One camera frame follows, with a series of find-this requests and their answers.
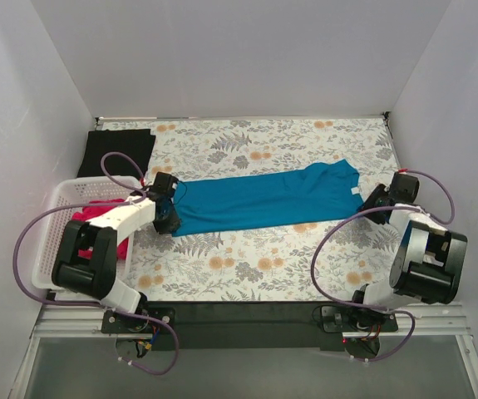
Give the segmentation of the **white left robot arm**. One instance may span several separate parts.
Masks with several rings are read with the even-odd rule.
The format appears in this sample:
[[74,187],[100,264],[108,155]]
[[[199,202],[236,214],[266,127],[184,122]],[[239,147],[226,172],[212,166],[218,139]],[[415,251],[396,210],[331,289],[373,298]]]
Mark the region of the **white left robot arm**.
[[52,269],[52,281],[84,294],[107,308],[121,311],[121,322],[131,332],[143,331],[150,321],[141,293],[116,275],[117,249],[137,230],[152,224],[159,234],[180,227],[174,196],[179,180],[158,173],[152,185],[136,191],[104,214],[67,223]]

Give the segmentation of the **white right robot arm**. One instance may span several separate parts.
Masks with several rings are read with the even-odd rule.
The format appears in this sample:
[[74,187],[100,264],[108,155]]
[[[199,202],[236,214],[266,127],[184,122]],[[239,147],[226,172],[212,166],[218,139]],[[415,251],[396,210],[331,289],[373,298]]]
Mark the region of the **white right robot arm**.
[[399,170],[391,184],[378,185],[357,211],[375,224],[388,224],[401,242],[389,277],[367,283],[352,296],[349,322],[358,330],[377,323],[379,313],[412,303],[448,304],[456,297],[467,237],[451,231],[416,204],[420,182]]

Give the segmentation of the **blue t shirt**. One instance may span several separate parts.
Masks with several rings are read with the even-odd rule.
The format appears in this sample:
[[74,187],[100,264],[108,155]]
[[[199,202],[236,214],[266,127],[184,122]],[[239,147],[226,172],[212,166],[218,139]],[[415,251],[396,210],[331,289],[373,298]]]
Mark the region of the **blue t shirt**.
[[346,219],[363,204],[345,160],[301,170],[181,183],[175,237]]

